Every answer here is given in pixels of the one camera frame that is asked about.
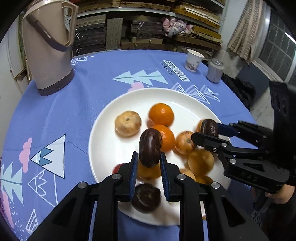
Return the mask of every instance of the pink cloth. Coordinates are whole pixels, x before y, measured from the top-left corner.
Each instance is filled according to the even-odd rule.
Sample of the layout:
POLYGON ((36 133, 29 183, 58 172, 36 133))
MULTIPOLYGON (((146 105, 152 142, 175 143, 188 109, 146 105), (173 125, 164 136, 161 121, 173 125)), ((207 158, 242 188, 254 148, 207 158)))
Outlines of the pink cloth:
POLYGON ((177 20, 176 18, 172 18, 171 20, 167 18, 163 19, 163 30, 165 31, 165 35, 169 38, 177 34, 189 35, 192 27, 193 25, 187 25, 187 22, 177 20))

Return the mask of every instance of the table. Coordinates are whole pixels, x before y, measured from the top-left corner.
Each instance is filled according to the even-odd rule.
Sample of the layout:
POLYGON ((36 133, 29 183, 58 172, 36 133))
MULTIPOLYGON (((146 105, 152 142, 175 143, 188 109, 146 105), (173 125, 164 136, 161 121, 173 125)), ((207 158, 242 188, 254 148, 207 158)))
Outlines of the table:
MULTIPOLYGON (((20 240, 26 241, 77 183, 95 182, 88 160, 91 127, 121 94, 170 88, 204 103, 222 123, 255 122, 223 81, 208 81, 204 64, 197 73, 185 70, 185 59, 185 54, 158 50, 100 52, 73 59, 74 79, 55 94, 40 96, 34 81, 30 83, 10 122, 1 162, 0 211, 20 240)), ((231 141, 252 147, 238 138, 231 141)), ((118 223, 120 241, 178 240, 177 226, 147 225, 121 212, 118 223)))

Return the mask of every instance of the curtain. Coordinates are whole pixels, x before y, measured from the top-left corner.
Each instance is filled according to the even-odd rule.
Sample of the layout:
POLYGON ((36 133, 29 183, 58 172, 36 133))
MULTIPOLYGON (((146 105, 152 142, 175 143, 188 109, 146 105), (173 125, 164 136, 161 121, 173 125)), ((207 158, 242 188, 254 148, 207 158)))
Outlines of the curtain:
POLYGON ((263 0, 248 0, 237 27, 229 41, 228 48, 251 63, 252 44, 262 16, 263 0))

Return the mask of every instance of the window frame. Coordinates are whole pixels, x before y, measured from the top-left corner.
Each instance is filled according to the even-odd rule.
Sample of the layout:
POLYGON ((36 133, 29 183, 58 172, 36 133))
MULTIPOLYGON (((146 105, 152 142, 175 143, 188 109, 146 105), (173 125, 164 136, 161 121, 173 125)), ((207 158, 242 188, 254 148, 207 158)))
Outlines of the window frame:
POLYGON ((263 9, 262 9, 262 17, 260 18, 258 33, 256 35, 254 45, 252 46, 254 48, 254 58, 252 60, 252 63, 256 65, 262 72, 269 77, 270 80, 275 80, 278 82, 285 82, 288 83, 294 73, 295 67, 296 67, 296 51, 294 53, 294 57, 292 60, 291 67, 288 71, 288 74, 284 80, 282 80, 276 72, 274 72, 266 63, 264 63, 260 58, 260 54, 263 50, 264 43, 266 41, 266 38, 268 37, 268 29, 271 21, 271 8, 264 3, 263 9))

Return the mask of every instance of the beige thermos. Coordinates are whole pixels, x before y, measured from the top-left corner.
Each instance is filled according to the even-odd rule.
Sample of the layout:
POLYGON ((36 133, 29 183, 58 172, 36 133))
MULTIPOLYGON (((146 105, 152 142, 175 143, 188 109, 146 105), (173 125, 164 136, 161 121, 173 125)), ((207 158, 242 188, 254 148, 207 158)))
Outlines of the beige thermos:
POLYGON ((36 0, 22 19, 22 35, 28 66, 40 95, 65 87, 74 77, 70 48, 74 42, 78 6, 63 0, 36 0), (69 31, 64 8, 72 11, 69 31))

